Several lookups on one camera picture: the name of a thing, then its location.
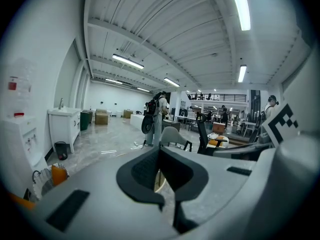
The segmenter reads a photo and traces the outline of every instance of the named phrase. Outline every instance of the green trash bin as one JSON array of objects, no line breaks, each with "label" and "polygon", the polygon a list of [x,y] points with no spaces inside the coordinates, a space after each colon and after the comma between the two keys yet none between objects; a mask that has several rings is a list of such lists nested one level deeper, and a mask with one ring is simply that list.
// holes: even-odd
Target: green trash bin
[{"label": "green trash bin", "polygon": [[90,113],[81,112],[80,113],[80,131],[88,129],[90,123]]}]

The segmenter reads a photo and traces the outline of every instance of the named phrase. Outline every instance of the backpack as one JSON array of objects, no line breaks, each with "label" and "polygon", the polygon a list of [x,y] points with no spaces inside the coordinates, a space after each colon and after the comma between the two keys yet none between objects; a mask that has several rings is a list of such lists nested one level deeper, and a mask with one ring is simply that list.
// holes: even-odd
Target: backpack
[{"label": "backpack", "polygon": [[261,117],[261,122],[266,121],[266,119],[267,119],[266,118],[266,112],[268,111],[269,108],[271,108],[271,106],[268,106],[268,108],[265,111],[262,111],[261,115],[259,115],[259,117]]},{"label": "backpack", "polygon": [[147,106],[146,106],[146,112],[145,115],[148,116],[157,116],[160,112],[160,107],[159,107],[159,100],[162,97],[159,98],[153,98],[151,101],[148,102]]}]

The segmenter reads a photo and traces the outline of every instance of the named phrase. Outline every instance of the black bucket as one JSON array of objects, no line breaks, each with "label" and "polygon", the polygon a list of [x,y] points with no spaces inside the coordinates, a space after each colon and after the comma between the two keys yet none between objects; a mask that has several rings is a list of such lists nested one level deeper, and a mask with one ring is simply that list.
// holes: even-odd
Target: black bucket
[{"label": "black bucket", "polygon": [[68,158],[67,147],[69,144],[66,144],[64,141],[59,141],[54,143],[56,154],[59,160],[66,160]]}]

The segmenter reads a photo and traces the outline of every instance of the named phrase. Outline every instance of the glossy floor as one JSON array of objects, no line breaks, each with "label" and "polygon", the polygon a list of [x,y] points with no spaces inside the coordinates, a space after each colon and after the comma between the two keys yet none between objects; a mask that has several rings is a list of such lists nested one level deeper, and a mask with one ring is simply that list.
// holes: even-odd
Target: glossy floor
[{"label": "glossy floor", "polygon": [[[188,131],[183,124],[180,134],[192,142],[192,152],[196,153],[200,143],[199,133]],[[108,125],[95,125],[93,122],[87,130],[81,131],[81,136],[73,145],[74,153],[69,152],[66,160],[60,161],[57,154],[52,153],[47,163],[63,164],[72,176],[92,163],[130,153],[137,149],[137,145],[141,146],[145,138],[141,129],[130,124],[130,119],[111,117]]]}]

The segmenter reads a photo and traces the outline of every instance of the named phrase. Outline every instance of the fluorescent light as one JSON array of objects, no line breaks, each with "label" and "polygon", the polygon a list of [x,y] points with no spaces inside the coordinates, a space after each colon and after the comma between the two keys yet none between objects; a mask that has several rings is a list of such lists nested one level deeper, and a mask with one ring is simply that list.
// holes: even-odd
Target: fluorescent light
[{"label": "fluorescent light", "polygon": [[236,8],[238,10],[240,25],[242,31],[251,29],[250,12],[248,6],[248,0],[234,0]]},{"label": "fluorescent light", "polygon": [[150,91],[149,90],[145,90],[145,89],[142,89],[142,88],[137,88],[137,89],[139,89],[139,90],[141,90],[141,91],[145,91],[145,92],[148,92],[148,93],[150,93]]},{"label": "fluorescent light", "polygon": [[247,70],[246,65],[240,66],[240,74],[239,74],[239,79],[238,79],[239,83],[242,83],[242,81],[244,80],[246,70]]},{"label": "fluorescent light", "polygon": [[114,59],[116,59],[116,60],[118,60],[118,61],[121,61],[121,62],[130,64],[130,65],[132,65],[132,66],[135,66],[135,67],[137,67],[138,69],[141,69],[141,70],[145,67],[145,66],[143,66],[143,65],[141,65],[141,64],[139,64],[139,63],[136,63],[136,62],[134,62],[134,61],[132,61],[132,60],[130,60],[130,59],[127,59],[127,58],[125,58],[125,57],[122,57],[122,56],[119,56],[119,55],[116,55],[116,54],[113,54],[113,55],[112,55],[112,58],[114,58]]},{"label": "fluorescent light", "polygon": [[117,152],[116,150],[109,150],[109,151],[101,151],[101,154],[110,154],[110,153],[115,153]]},{"label": "fluorescent light", "polygon": [[167,81],[168,83],[172,84],[172,85],[175,86],[175,87],[179,87],[179,86],[180,86],[179,84],[175,83],[174,81],[170,80],[170,79],[167,78],[167,77],[164,78],[164,80]]},{"label": "fluorescent light", "polygon": [[106,80],[106,81],[110,81],[110,82],[114,82],[114,83],[117,83],[117,84],[120,84],[120,85],[123,84],[122,82],[118,82],[118,81],[116,81],[116,80],[112,80],[112,79],[108,79],[108,78],[106,78],[105,80]]}]

